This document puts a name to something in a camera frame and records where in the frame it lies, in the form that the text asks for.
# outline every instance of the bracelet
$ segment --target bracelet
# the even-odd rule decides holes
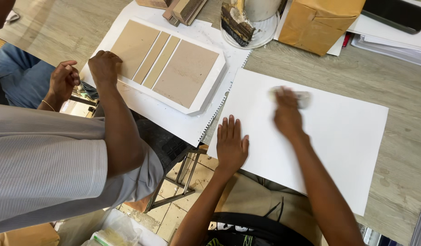
[[[46,104],[48,104],[48,106],[55,112],[55,110],[54,110],[54,108],[53,107],[51,107],[51,105],[49,105],[49,103],[47,103],[45,100],[42,100],[42,102],[44,102],[44,103],[46,103]]]

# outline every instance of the table surface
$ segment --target table surface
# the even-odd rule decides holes
[[[198,19],[220,26],[223,0],[209,0]],[[0,38],[57,65],[81,69],[131,0],[17,0],[22,17]],[[357,220],[407,245],[421,210],[421,66],[348,45],[339,57],[272,41],[245,69],[388,107],[365,215]]]

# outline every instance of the gray t-shirt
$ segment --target gray t-shirt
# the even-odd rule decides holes
[[[70,218],[151,194],[162,165],[107,179],[104,118],[0,105],[0,232]]]

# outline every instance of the sleeve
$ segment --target sleeve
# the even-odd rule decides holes
[[[0,137],[0,221],[98,197],[107,176],[104,140],[53,135]]]

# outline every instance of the forearm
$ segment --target forearm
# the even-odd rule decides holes
[[[107,175],[110,177],[130,172],[144,161],[142,139],[136,122],[116,85],[98,86],[97,91],[105,114]]]
[[[211,217],[230,177],[215,170],[209,184],[177,229],[172,246],[197,246],[205,239]]]
[[[37,109],[60,112],[60,109],[62,108],[63,103],[64,102],[58,99],[53,93],[48,92],[44,100],[37,107]]]
[[[364,245],[354,215],[304,133],[290,139],[297,155],[312,211],[331,246]]]

